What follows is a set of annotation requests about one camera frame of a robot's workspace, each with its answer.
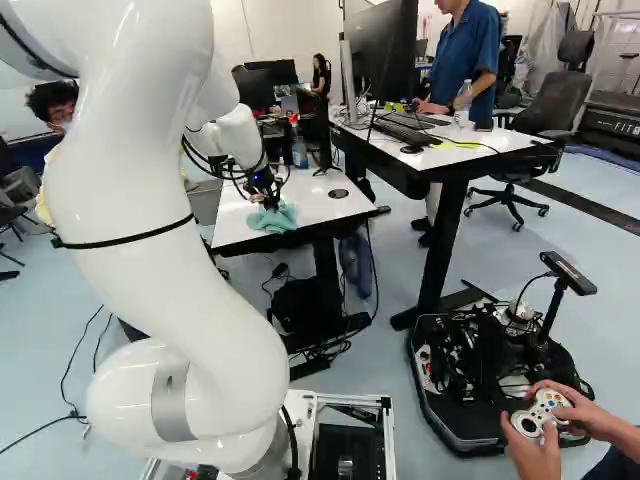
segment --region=floor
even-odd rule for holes
[[[544,181],[572,190],[604,205],[640,218],[640,177],[587,157],[567,155],[559,173]],[[372,178],[378,204],[390,205],[391,215],[375,220],[372,228],[380,280],[380,310],[374,325],[353,340],[350,351],[333,368],[296,382],[295,388],[328,393],[383,393],[396,409],[398,478],[470,480],[515,478],[504,457],[461,461],[450,455],[424,422],[413,379],[405,360],[406,333],[391,329],[390,315],[412,306],[422,276],[425,252],[417,248],[417,235],[408,223],[424,213],[424,204],[410,201],[385,183]],[[490,179],[482,188],[501,188]],[[546,201],[523,191],[524,196]],[[517,295],[533,275],[544,271],[538,253],[556,250],[574,262],[599,287],[596,296],[578,298],[569,293],[562,304],[552,335],[573,353],[580,373],[595,388],[598,401],[629,421],[639,424],[634,395],[640,393],[637,377],[640,322],[635,297],[640,239],[564,205],[551,203],[547,218],[523,209],[525,229],[511,231],[512,219],[500,206],[462,218],[447,279],[446,291],[460,288],[465,278],[501,298]],[[53,250],[47,235],[32,236],[19,244],[4,234],[6,253],[27,268],[10,282],[0,283],[0,448],[69,408],[59,394],[60,377],[85,322],[100,300],[65,251]],[[256,307],[264,310],[268,296],[260,283],[280,261],[287,262],[298,278],[313,275],[309,250],[250,255],[220,263],[231,273],[232,283]],[[0,269],[12,268],[0,259]],[[552,294],[550,281],[536,283],[526,301],[546,310]],[[347,310],[373,310],[375,300],[363,305],[349,292]],[[92,323],[66,383],[66,391],[82,410],[84,391],[91,379],[91,358],[108,312]],[[103,340],[98,360],[125,342],[112,324]],[[134,480],[145,459],[136,458],[103,441],[95,432],[82,440],[83,427],[64,422],[38,434],[0,457],[2,478],[48,480]],[[565,451],[564,478],[579,479],[604,454],[607,446],[592,443]]]

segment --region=black bag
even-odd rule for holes
[[[318,332],[329,318],[319,295],[317,277],[292,280],[278,289],[267,310],[267,320],[276,317],[287,333]]]

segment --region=plastic bottle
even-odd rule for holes
[[[289,119],[291,123],[291,131],[293,135],[293,164],[300,169],[309,168],[309,158],[307,156],[307,146],[304,143],[304,138],[300,134],[300,124],[298,123],[298,116],[294,115]]]
[[[464,101],[456,105],[454,119],[458,127],[468,128],[471,126],[469,111],[471,110],[471,102],[473,101],[473,87],[471,86],[470,79],[464,81],[464,85],[462,85],[458,91],[458,97]]]

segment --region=keyboard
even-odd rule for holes
[[[428,130],[429,128],[433,128],[434,126],[446,127],[451,125],[451,122],[440,120],[439,118],[432,118],[429,115],[424,115],[422,113],[415,114],[394,112],[388,115],[384,115],[384,118],[404,125],[405,127],[412,128],[414,130]]]
[[[431,135],[417,132],[409,127],[398,125],[395,122],[389,121],[386,118],[377,118],[373,122],[373,129],[380,133],[384,133],[390,137],[400,140],[401,142],[409,145],[415,145],[418,147],[428,147],[429,145],[440,145],[441,140],[438,140]]]

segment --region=white game controller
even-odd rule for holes
[[[551,410],[556,407],[573,407],[573,404],[555,390],[543,388],[536,393],[535,403],[529,410],[518,410],[511,415],[511,424],[525,437],[538,440],[544,435],[542,426],[548,420],[563,427],[569,425],[568,421],[553,415]]]

